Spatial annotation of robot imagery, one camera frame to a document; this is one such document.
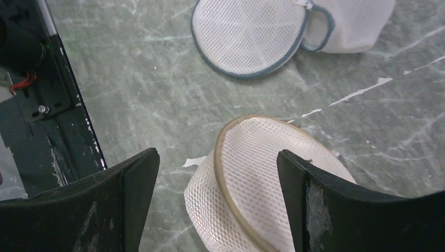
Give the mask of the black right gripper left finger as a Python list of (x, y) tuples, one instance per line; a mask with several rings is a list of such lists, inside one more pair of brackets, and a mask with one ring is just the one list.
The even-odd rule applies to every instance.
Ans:
[(149, 148), (30, 199), (1, 202), (1, 251), (138, 251), (160, 166)]

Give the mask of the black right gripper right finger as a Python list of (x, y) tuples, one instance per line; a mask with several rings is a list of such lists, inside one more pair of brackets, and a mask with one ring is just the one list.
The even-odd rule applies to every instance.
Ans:
[(278, 175), (296, 251), (444, 251), (444, 192), (373, 191), (279, 152)]

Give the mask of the beige-trim mesh laundry bag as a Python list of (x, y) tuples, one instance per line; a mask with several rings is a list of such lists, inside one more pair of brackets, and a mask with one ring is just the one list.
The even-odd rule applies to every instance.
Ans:
[(230, 121), (184, 192), (187, 213), (209, 251), (294, 251), (277, 170), (290, 150), (349, 182), (336, 156), (302, 129), (276, 118)]

